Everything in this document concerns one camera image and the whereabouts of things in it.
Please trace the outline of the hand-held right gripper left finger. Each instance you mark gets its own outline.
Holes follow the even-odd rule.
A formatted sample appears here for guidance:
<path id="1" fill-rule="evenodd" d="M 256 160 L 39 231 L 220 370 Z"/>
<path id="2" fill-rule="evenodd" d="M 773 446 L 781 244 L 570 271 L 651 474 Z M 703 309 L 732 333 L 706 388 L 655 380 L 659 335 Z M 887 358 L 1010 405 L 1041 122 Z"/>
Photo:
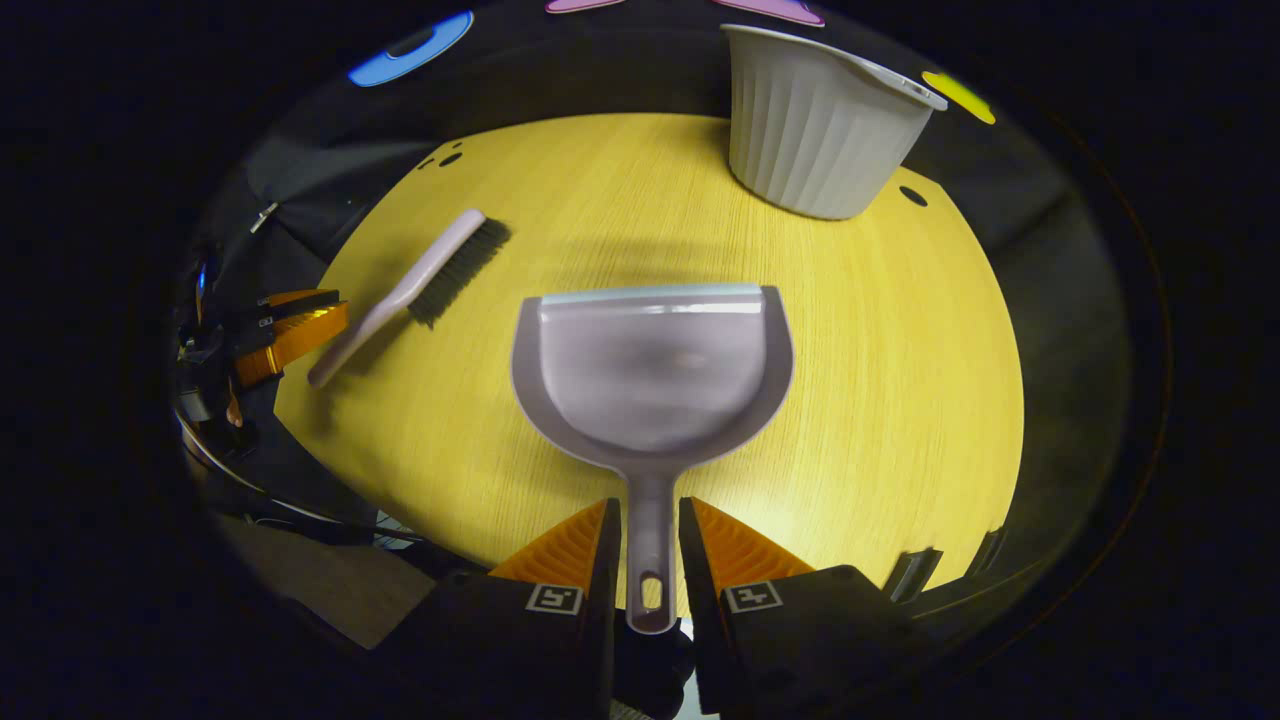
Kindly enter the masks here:
<path id="1" fill-rule="evenodd" d="M 385 639 L 447 719 L 607 719 L 620 501 L 564 519 L 488 573 L 440 580 Z"/>

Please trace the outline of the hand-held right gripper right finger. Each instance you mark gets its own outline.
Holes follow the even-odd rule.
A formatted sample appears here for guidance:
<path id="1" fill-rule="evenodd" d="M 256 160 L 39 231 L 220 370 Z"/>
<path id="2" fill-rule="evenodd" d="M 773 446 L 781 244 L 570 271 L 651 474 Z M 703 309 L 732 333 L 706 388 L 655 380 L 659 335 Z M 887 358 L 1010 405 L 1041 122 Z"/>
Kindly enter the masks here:
<path id="1" fill-rule="evenodd" d="M 700 710 L 840 717 L 923 657 L 910 616 L 858 569 L 817 569 L 707 501 L 678 502 Z"/>

